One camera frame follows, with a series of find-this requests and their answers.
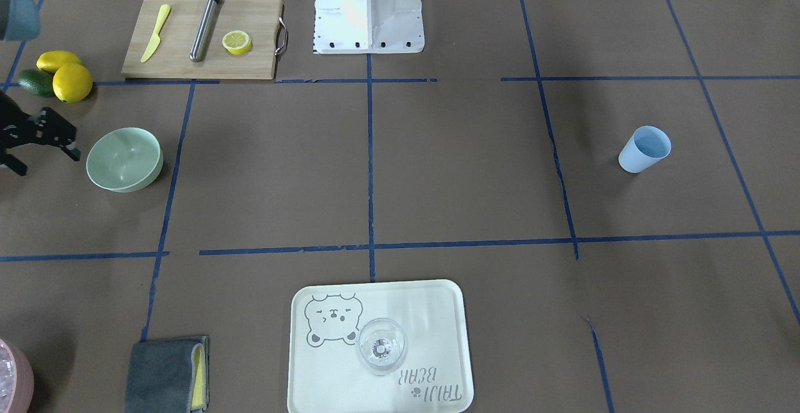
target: wooden cutting board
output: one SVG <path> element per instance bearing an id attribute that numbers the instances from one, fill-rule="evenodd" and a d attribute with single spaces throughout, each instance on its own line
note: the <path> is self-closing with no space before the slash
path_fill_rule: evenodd
<path id="1" fill-rule="evenodd" d="M 162 4 L 172 6 L 172 11 L 158 34 L 161 43 L 155 54 L 141 63 Z M 189 60 L 189 51 L 205 8 L 206 0 L 144 0 L 122 74 L 153 78 L 274 78 L 275 39 L 283 0 L 222 0 L 206 58 L 194 63 Z M 222 38 L 229 31 L 247 32 L 252 49 L 243 55 L 226 51 Z"/>

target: white tray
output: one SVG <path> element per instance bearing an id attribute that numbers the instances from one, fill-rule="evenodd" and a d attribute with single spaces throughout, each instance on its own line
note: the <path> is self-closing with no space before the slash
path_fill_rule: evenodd
<path id="1" fill-rule="evenodd" d="M 355 342 L 360 327 L 382 317 L 403 328 L 406 356 L 374 376 Z M 290 413 L 458 413 L 472 404 L 464 299 L 449 280 L 305 287 L 291 322 Z"/>

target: transparent cup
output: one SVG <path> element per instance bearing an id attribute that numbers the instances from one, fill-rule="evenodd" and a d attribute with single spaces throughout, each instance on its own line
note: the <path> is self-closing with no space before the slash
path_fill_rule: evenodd
<path id="1" fill-rule="evenodd" d="M 358 334 L 356 350 L 369 372 L 375 376 L 386 376 L 403 363 L 406 334 L 391 319 L 373 319 L 364 324 Z"/>

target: folded towel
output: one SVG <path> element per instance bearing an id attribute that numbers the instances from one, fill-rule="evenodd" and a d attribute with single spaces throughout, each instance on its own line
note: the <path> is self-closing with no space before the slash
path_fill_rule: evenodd
<path id="1" fill-rule="evenodd" d="M 134 345 L 125 413 L 191 413 L 206 408 L 208 336 Z"/>

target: knife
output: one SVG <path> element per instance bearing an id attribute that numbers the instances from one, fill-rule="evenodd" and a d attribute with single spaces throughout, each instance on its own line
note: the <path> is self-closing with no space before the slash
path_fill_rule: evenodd
<path id="1" fill-rule="evenodd" d="M 147 49 L 145 49 L 140 62 L 146 62 L 150 57 L 153 56 L 152 54 L 155 52 L 155 49 L 158 48 L 158 45 L 161 43 L 161 38 L 158 36 L 158 34 L 161 32 L 161 28 L 164 26 L 166 17 L 169 16 L 169 12 L 171 11 L 172 7 L 169 6 L 169 4 L 164 4 L 160 9 L 158 9 L 158 19 L 155 20 L 155 27 L 152 30 L 151 40 L 147 44 Z"/>

